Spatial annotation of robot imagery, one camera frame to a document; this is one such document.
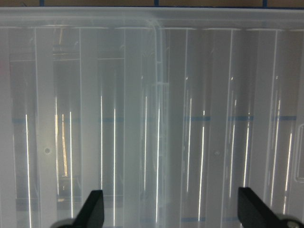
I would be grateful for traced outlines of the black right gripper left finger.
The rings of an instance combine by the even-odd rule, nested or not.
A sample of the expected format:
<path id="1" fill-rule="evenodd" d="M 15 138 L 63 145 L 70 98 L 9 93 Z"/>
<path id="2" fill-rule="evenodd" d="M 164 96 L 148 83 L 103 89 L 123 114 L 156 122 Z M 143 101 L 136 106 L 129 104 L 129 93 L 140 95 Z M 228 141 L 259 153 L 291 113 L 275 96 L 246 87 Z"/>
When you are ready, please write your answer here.
<path id="1" fill-rule="evenodd" d="M 102 190 L 90 192 L 79 214 L 72 223 L 73 228 L 102 228 L 104 224 L 104 198 Z"/>

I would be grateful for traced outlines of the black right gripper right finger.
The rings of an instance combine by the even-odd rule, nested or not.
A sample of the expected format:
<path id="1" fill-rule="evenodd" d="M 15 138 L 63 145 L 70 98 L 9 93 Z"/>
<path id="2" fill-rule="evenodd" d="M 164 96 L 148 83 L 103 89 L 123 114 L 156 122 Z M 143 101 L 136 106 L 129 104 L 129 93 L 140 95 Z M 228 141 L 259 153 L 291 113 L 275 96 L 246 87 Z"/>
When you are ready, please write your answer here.
<path id="1" fill-rule="evenodd" d="M 237 217 L 244 228 L 279 228 L 280 219 L 249 187 L 239 187 Z"/>

